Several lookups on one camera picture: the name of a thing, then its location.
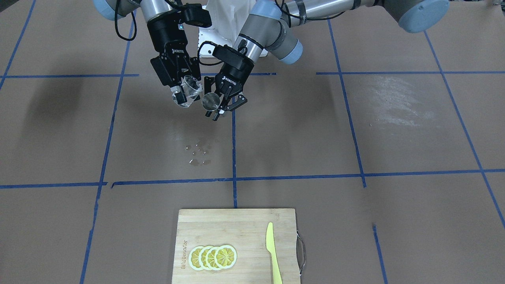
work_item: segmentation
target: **knife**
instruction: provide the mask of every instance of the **knife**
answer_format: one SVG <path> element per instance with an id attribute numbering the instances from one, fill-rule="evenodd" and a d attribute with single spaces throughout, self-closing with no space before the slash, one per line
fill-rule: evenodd
<path id="1" fill-rule="evenodd" d="M 268 223 L 267 227 L 267 250 L 272 256 L 272 273 L 274 274 L 274 284 L 282 284 L 281 271 L 277 263 L 277 254 L 275 253 L 274 242 L 274 224 Z"/>

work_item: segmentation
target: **cable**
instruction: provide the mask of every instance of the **cable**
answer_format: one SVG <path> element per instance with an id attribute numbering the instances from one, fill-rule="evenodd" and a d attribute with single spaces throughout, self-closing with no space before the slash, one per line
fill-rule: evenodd
<path id="1" fill-rule="evenodd" d="M 215 65 L 218 65 L 218 64 L 221 64 L 223 63 L 222 61 L 219 61 L 219 62 L 216 62 L 216 63 L 203 63 L 202 61 L 200 61 L 200 51 L 201 51 L 201 48 L 204 47 L 204 45 L 206 44 L 210 44 L 212 46 L 214 46 L 215 48 L 218 47 L 217 44 L 213 43 L 212 41 L 204 41 L 201 43 L 200 47 L 198 48 L 198 53 L 197 53 L 197 58 L 198 58 L 198 62 L 204 66 L 215 66 Z"/>
<path id="2" fill-rule="evenodd" d="M 288 15 L 290 17 L 293 17 L 295 19 L 301 19 L 300 16 L 296 16 L 296 15 L 293 15 L 293 14 L 290 14 L 286 11 L 284 11 L 284 9 L 282 9 L 282 6 L 284 6 L 284 4 L 286 4 L 286 0 L 282 0 L 282 3 L 281 5 L 279 5 L 279 3 L 277 2 L 277 0 L 275 0 L 275 5 L 277 5 L 277 7 L 279 7 L 279 9 L 281 10 L 281 12 L 285 15 Z M 335 19 L 336 17 L 342 15 L 345 11 L 341 12 L 341 13 L 338 13 L 337 15 L 335 16 L 331 16 L 329 18 L 307 18 L 307 21 L 326 21 L 326 20 L 331 20 L 331 19 Z"/>
<path id="3" fill-rule="evenodd" d="M 181 5 L 181 4 L 175 4 L 173 3 L 172 1 L 170 0 L 165 0 L 165 2 L 170 5 L 170 7 L 176 9 L 176 10 L 179 10 L 179 11 L 182 11 L 182 10 L 186 10 L 186 6 L 184 5 Z"/>
<path id="4" fill-rule="evenodd" d="M 137 37 L 137 22 L 135 21 L 135 14 L 133 14 L 133 12 L 131 12 L 131 17 L 133 19 L 133 26 L 134 26 L 134 32 L 133 32 L 133 36 L 131 38 L 126 38 L 126 37 L 123 37 L 120 33 L 119 33 L 119 29 L 118 29 L 118 11 L 119 11 L 119 2 L 120 0 L 117 0 L 116 1 L 116 9 L 114 10 L 114 27 L 116 28 L 116 34 L 118 35 L 118 37 L 120 37 L 121 39 L 123 40 L 126 40 L 126 41 L 132 41 L 134 40 L 136 37 Z"/>

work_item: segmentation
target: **metal handle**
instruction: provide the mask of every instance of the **metal handle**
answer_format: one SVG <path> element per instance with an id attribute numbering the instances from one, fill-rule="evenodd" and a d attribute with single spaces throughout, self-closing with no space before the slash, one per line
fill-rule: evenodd
<path id="1" fill-rule="evenodd" d="M 298 259 L 298 254 L 296 255 L 296 260 L 298 261 L 298 267 L 300 268 L 300 277 L 301 277 L 301 274 L 302 274 L 302 272 L 304 270 L 305 262 L 306 262 L 307 258 L 306 258 L 306 255 L 305 255 L 305 243 L 304 243 L 304 240 L 300 237 L 300 233 L 298 231 L 296 231 L 296 238 L 298 240 L 300 240 L 300 242 L 301 242 L 301 249 L 302 249 L 303 256 L 304 256 L 303 263 L 300 266 L 300 260 Z"/>

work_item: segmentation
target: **lemon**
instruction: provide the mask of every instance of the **lemon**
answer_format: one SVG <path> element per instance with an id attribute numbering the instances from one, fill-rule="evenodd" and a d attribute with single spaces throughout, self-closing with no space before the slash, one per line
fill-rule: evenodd
<path id="1" fill-rule="evenodd" d="M 213 248 L 214 246 L 206 246 L 206 247 L 203 247 L 200 252 L 198 253 L 198 264 L 200 265 L 201 268 L 205 269 L 205 270 L 211 270 L 209 267 L 207 267 L 205 265 L 205 257 L 207 256 L 207 253 L 209 252 L 209 250 L 211 248 Z"/>
<path id="2" fill-rule="evenodd" d="M 218 247 L 214 261 L 219 268 L 231 268 L 237 261 L 237 251 L 230 245 Z"/>
<path id="3" fill-rule="evenodd" d="M 189 266 L 191 266 L 191 268 L 193 268 L 194 270 L 203 270 L 200 263 L 198 262 L 198 254 L 200 253 L 200 251 L 203 248 L 204 248 L 203 246 L 195 247 L 189 253 L 189 257 L 190 257 Z"/>
<path id="4" fill-rule="evenodd" d="M 221 268 L 219 268 L 219 266 L 217 266 L 215 258 L 214 258 L 218 249 L 219 249 L 219 247 L 211 248 L 207 252 L 207 255 L 205 256 L 205 265 L 206 265 L 206 267 L 210 268 L 211 270 L 221 270 Z"/>

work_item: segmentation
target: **wooden cutting board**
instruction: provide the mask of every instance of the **wooden cutting board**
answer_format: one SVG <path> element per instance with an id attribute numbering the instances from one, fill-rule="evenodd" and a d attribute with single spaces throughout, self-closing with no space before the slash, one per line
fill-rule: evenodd
<path id="1" fill-rule="evenodd" d="M 275 247 L 283 284 L 300 284 L 296 260 L 294 209 L 183 209 L 179 211 L 172 284 L 273 283 L 265 235 L 274 224 Z M 229 269 L 196 271 L 189 252 L 196 246 L 231 245 L 237 261 Z"/>

